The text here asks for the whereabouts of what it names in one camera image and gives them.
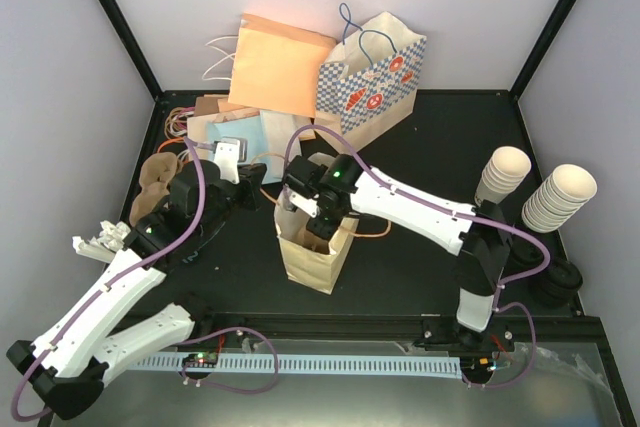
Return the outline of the black cup with white print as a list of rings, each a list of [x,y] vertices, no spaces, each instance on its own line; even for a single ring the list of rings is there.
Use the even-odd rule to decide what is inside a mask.
[[[200,226],[183,243],[166,255],[166,266],[175,269],[190,265],[199,252],[217,235],[221,226]]]

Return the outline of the black frame post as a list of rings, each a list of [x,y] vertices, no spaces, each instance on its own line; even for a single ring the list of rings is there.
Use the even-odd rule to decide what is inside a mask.
[[[98,2],[125,48],[130,60],[134,64],[149,94],[154,100],[157,100],[162,95],[163,90],[117,0],[98,0]]]
[[[519,101],[578,0],[558,0],[535,41],[510,91]]]

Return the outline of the blue checkered paper bag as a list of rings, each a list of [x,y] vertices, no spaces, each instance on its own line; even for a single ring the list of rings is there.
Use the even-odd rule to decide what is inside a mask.
[[[427,37],[389,12],[362,25],[346,3],[339,13],[345,27],[319,69],[314,123],[360,150],[413,112]]]

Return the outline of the orange paper bag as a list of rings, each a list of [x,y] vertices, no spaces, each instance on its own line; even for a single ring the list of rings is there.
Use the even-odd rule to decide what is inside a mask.
[[[229,101],[315,117],[319,69],[335,46],[332,37],[252,14],[243,15]]]

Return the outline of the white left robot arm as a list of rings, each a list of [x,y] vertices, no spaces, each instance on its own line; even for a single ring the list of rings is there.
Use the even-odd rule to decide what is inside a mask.
[[[132,226],[107,269],[70,311],[35,340],[9,347],[6,356],[22,375],[12,417],[35,418],[19,411],[27,386],[43,401],[43,415],[73,419],[131,364],[185,341],[207,344],[215,331],[213,312],[191,292],[133,326],[114,329],[144,295],[212,240],[235,210],[256,209],[265,174],[262,163],[225,174],[213,162],[192,162],[164,185],[152,210]]]

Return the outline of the black frame post right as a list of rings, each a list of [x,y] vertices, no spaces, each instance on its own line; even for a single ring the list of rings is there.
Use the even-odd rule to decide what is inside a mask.
[[[510,91],[519,101],[578,0],[558,0],[535,41]]]

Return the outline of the black frame post left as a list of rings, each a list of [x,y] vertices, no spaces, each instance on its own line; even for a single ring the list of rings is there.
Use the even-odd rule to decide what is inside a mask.
[[[134,64],[149,94],[154,100],[157,100],[162,95],[163,90],[117,0],[98,0],[98,2],[125,48],[130,60]]]

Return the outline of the short white cup stack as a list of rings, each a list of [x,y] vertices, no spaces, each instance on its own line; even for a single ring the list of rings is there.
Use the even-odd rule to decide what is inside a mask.
[[[529,156],[513,146],[497,148],[481,173],[474,201],[499,204],[513,193],[531,170]]]

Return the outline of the tall white cup stack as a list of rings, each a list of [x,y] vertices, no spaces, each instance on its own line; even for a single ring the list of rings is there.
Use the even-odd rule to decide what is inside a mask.
[[[556,231],[596,195],[597,188],[586,169],[559,165],[525,202],[522,221],[534,232]]]

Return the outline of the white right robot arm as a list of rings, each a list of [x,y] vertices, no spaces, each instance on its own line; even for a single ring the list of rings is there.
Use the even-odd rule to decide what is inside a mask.
[[[428,194],[377,168],[365,169],[346,154],[329,165],[298,155],[285,168],[283,182],[284,205],[303,212],[306,231],[323,241],[348,216],[364,214],[413,231],[455,256],[456,341],[476,350],[490,339],[498,282],[512,246],[498,205],[486,201],[476,207]]]

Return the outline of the light blue paper bag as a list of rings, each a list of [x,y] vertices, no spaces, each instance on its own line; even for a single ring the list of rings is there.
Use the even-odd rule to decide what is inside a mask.
[[[209,123],[206,127],[207,140],[219,141],[223,137],[240,138],[247,141],[246,161],[250,163],[256,156],[272,153],[259,159],[267,166],[263,184],[279,183],[283,175],[283,156],[289,140],[298,129],[290,114],[262,111],[258,116],[231,120],[223,123]]]

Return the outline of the black cup lid stack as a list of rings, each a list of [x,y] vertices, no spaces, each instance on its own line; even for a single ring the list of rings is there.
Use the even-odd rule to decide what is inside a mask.
[[[543,260],[539,248],[519,237],[513,243],[511,257],[519,267],[530,270]],[[583,285],[579,269],[561,257],[552,257],[547,268],[527,280],[532,298],[540,305],[560,308],[567,305]]]

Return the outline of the beige kraft paper bag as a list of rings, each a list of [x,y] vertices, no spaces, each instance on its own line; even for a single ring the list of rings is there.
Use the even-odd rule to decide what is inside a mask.
[[[306,229],[311,217],[304,211],[287,210],[285,194],[274,198],[260,189],[274,206],[274,223],[281,256],[289,280],[330,295],[345,263],[353,240],[375,239],[391,231],[388,221],[379,233],[357,233],[359,220],[345,218],[330,240],[323,240]]]

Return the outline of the flat brown paper bags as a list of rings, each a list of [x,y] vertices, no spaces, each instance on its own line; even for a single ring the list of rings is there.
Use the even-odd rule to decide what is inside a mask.
[[[202,141],[206,123],[224,123],[256,117],[260,109],[232,104],[224,94],[204,94],[196,99],[193,116],[187,120],[187,134],[193,140]]]

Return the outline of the brown pulp carrier stack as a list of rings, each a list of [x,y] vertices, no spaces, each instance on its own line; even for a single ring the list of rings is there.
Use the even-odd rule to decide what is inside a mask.
[[[131,227],[150,214],[158,202],[169,194],[169,183],[181,168],[177,155],[171,152],[155,153],[142,164],[139,175],[141,191],[134,199],[129,214]]]

